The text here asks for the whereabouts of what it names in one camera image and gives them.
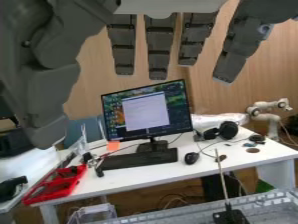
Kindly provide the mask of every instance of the headphones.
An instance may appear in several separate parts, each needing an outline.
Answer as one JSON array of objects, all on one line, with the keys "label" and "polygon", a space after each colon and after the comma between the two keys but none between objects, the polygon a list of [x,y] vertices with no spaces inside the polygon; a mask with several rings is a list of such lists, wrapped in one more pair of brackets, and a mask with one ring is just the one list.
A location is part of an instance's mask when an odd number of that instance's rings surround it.
[{"label": "headphones", "polygon": [[224,140],[230,140],[237,134],[237,125],[232,121],[224,121],[220,123],[219,128],[211,128],[202,133],[195,132],[200,141],[215,139],[216,136]]}]

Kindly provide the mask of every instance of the metal rack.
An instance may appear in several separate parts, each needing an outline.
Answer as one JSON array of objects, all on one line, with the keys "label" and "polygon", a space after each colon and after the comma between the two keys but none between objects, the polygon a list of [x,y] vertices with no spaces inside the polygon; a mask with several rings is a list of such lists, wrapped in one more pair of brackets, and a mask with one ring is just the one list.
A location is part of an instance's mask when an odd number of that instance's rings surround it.
[{"label": "metal rack", "polygon": [[[257,224],[298,223],[298,191],[271,191],[230,199],[232,209],[240,209],[248,222]],[[114,218],[92,224],[206,224],[212,222],[212,213],[223,211],[224,201],[190,205],[168,210]]]}]

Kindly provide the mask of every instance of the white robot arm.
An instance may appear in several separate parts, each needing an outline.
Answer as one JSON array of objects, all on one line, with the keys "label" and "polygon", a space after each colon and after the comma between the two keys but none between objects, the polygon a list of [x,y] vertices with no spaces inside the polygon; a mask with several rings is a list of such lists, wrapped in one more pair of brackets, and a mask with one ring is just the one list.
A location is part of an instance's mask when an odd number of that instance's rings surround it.
[{"label": "white robot arm", "polygon": [[261,112],[269,112],[272,108],[279,108],[283,111],[292,110],[292,108],[288,105],[288,99],[281,98],[277,101],[272,102],[264,102],[264,101],[255,102],[253,105],[247,108],[247,113],[252,120],[268,121],[267,137],[275,141],[279,141],[277,127],[280,122],[280,116],[271,113],[260,114]]}]

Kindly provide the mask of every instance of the red tray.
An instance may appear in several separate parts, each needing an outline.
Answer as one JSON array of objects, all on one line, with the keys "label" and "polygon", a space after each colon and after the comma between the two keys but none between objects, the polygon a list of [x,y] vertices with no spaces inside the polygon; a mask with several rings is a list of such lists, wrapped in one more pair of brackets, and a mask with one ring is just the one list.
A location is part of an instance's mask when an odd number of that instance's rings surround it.
[{"label": "red tray", "polygon": [[25,205],[67,196],[86,172],[86,165],[74,168],[55,169],[31,188],[22,198]]}]

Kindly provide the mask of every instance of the computer mouse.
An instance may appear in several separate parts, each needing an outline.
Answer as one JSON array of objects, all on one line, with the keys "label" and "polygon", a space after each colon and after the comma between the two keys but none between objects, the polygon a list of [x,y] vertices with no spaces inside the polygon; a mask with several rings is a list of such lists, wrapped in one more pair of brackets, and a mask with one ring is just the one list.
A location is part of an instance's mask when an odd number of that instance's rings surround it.
[{"label": "computer mouse", "polygon": [[196,162],[198,158],[199,158],[199,153],[190,152],[184,155],[183,161],[187,165],[192,165]]}]

